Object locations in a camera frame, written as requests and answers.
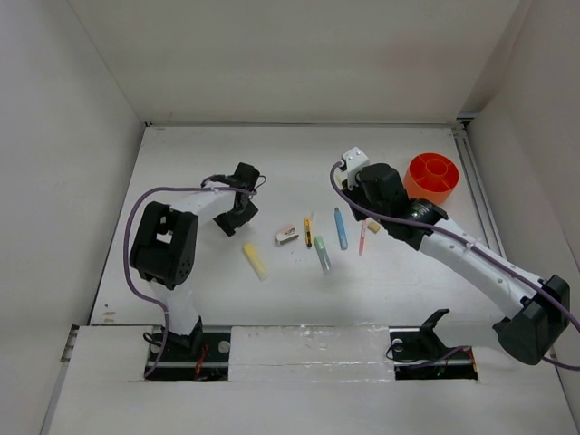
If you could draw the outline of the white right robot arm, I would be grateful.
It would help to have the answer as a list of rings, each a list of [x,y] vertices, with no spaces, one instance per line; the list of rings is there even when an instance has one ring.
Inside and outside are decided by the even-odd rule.
[[[536,365],[567,326],[570,286],[558,275],[543,279],[513,264],[471,237],[447,212],[427,199],[411,198],[396,169],[386,163],[333,166],[345,175],[334,190],[356,219],[372,218],[394,239],[450,268],[475,286],[504,314],[493,329],[512,358]]]

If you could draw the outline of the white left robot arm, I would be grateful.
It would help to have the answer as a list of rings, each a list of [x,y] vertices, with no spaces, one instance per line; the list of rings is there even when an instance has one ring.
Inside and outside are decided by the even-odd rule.
[[[164,316],[165,353],[192,359],[201,351],[203,323],[193,291],[183,285],[194,269],[198,231],[212,221],[232,237],[258,212],[252,202],[264,176],[240,162],[233,174],[211,175],[198,187],[153,188],[142,194],[127,219],[123,270],[130,290],[157,305]]]

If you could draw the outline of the pink highlighter pen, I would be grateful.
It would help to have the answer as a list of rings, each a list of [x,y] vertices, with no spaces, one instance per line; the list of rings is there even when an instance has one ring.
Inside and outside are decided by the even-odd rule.
[[[365,238],[366,238],[366,229],[367,229],[367,224],[366,224],[366,220],[364,220],[361,222],[361,232],[360,232],[359,247],[358,247],[359,256],[363,255],[364,246],[365,246]]]

